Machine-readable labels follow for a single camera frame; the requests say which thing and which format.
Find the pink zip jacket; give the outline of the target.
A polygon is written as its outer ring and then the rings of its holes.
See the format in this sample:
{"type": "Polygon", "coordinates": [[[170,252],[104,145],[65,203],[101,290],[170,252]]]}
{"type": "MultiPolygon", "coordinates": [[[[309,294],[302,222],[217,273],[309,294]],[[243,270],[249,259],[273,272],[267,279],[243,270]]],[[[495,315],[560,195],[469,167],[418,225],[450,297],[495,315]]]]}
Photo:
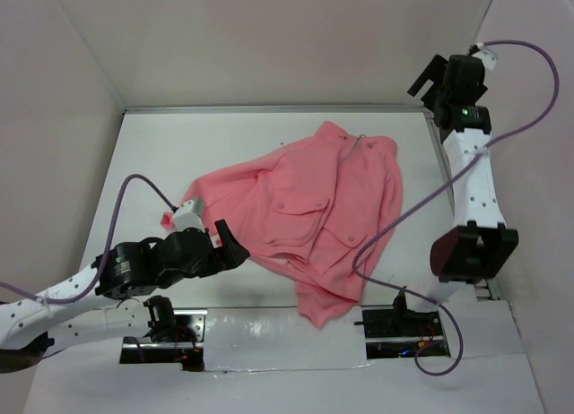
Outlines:
{"type": "Polygon", "coordinates": [[[362,296],[400,216],[396,142],[354,136],[325,121],[316,132],[254,160],[194,180],[203,223],[225,220],[252,260],[295,283],[298,312],[314,326],[362,296]]]}

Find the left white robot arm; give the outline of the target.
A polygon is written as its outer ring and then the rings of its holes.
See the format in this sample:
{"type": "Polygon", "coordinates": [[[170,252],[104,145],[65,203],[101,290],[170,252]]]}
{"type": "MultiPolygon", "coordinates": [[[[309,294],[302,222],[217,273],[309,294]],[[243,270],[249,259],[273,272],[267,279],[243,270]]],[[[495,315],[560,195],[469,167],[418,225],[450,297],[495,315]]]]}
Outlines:
{"type": "Polygon", "coordinates": [[[165,238],[123,242],[44,292],[1,305],[1,371],[19,372],[68,348],[112,338],[197,343],[178,323],[169,298],[159,295],[182,280],[206,278],[241,266],[249,251],[227,223],[188,228],[165,238]]]}

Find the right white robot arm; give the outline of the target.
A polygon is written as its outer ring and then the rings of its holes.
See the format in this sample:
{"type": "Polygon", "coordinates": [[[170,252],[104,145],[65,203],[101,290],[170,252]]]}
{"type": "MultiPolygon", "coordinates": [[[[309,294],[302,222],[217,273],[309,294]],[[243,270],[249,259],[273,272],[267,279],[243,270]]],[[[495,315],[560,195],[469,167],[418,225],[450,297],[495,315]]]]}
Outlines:
{"type": "Polygon", "coordinates": [[[491,157],[489,110],[478,105],[486,92],[483,61],[466,55],[435,55],[408,90],[422,94],[439,129],[453,185],[454,221],[451,229],[430,248],[431,275],[405,292],[405,303],[391,315],[391,324],[402,335],[422,325],[422,313],[439,309],[467,285],[493,279],[518,244],[500,211],[491,157]]]}

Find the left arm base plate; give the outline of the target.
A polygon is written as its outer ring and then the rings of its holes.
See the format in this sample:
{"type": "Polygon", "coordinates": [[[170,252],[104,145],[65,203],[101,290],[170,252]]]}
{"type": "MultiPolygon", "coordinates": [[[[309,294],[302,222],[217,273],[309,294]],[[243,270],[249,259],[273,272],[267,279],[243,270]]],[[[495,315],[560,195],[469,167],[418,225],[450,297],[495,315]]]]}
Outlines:
{"type": "Polygon", "coordinates": [[[149,336],[125,337],[122,365],[176,364],[189,372],[204,371],[206,309],[176,309],[175,325],[149,331],[149,336]]]}

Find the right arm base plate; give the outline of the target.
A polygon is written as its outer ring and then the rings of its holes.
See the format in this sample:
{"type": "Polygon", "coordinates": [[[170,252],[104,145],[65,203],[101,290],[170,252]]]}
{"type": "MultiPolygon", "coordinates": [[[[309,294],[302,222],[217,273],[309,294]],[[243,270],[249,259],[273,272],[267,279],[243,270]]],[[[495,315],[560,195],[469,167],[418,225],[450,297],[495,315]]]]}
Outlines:
{"type": "Polygon", "coordinates": [[[422,357],[449,355],[438,312],[367,308],[353,324],[364,331],[367,359],[413,358],[419,348],[428,345],[422,357]]]}

